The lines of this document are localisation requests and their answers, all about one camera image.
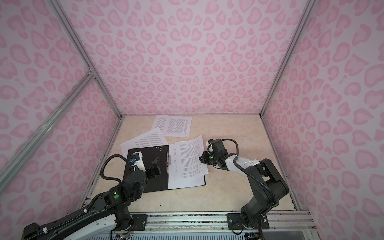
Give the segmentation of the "blue folder black inside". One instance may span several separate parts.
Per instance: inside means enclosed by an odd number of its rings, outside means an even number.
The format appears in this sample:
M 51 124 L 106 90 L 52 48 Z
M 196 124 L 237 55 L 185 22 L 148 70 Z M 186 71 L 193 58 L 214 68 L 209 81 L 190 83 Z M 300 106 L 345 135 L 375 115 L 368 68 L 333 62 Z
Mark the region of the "blue folder black inside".
M 187 180 L 178 177 L 176 150 L 173 146 L 155 146 L 130 149 L 127 153 L 130 162 L 139 161 L 137 167 L 147 174 L 144 193 L 166 190 L 202 187 L 206 185 L 205 177 Z

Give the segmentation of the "printed paper sheet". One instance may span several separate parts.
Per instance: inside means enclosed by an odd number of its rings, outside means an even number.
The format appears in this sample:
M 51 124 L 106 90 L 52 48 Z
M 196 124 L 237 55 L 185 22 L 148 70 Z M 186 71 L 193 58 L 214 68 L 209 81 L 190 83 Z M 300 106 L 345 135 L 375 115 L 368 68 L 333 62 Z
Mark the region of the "printed paper sheet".
M 130 149 L 166 146 L 168 142 L 159 127 L 141 134 L 120 145 L 123 156 L 128 155 Z
M 168 160 L 169 190 L 202 187 L 206 185 L 205 177 L 196 180 L 187 180 L 179 177 L 178 165 L 182 165 L 182 160 L 177 158 L 176 145 L 169 145 Z

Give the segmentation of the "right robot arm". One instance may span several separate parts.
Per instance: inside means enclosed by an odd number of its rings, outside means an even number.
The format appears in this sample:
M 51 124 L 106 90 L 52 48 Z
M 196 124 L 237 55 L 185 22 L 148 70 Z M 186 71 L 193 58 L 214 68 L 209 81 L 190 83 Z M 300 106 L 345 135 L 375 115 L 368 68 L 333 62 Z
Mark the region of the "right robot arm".
M 199 160 L 202 164 L 248 178 L 253 197 L 241 208 L 237 220 L 229 220 L 229 228 L 261 229 L 267 222 L 267 213 L 289 194 L 289 187 L 271 160 L 252 161 L 241 158 L 239 153 L 239 145 L 233 139 L 210 139 Z

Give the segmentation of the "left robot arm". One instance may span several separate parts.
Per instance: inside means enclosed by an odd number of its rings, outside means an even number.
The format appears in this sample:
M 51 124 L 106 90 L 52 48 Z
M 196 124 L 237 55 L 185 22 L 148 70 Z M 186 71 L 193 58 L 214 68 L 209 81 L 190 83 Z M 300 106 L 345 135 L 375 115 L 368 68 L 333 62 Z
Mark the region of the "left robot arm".
M 104 171 L 114 159 L 122 159 L 130 168 L 130 174 L 120 180 L 108 177 Z M 127 158 L 114 154 L 103 163 L 100 176 L 104 180 L 116 181 L 118 184 L 110 190 L 97 194 L 85 207 L 59 220 L 45 225 L 32 223 L 22 233 L 23 240 L 85 240 L 104 231 L 131 231 L 134 220 L 128 207 L 140 199 L 148 179 L 161 174 L 160 158 L 156 157 L 147 168 L 140 152 Z

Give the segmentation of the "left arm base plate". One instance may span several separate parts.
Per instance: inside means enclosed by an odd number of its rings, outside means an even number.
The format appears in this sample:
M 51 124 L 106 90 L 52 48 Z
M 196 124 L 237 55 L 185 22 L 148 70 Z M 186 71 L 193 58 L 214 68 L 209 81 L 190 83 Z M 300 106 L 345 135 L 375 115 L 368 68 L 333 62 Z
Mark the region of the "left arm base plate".
M 120 231 L 144 231 L 148 220 L 147 214 L 125 215 L 120 226 Z

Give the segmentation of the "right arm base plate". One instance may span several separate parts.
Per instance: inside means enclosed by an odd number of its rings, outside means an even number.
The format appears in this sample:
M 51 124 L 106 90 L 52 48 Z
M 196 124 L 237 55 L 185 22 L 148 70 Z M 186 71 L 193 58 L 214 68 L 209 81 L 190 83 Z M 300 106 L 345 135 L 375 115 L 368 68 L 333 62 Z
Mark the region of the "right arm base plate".
M 255 218 L 248 218 L 244 213 L 226 214 L 229 230 L 269 230 L 270 225 L 267 216 L 259 215 Z

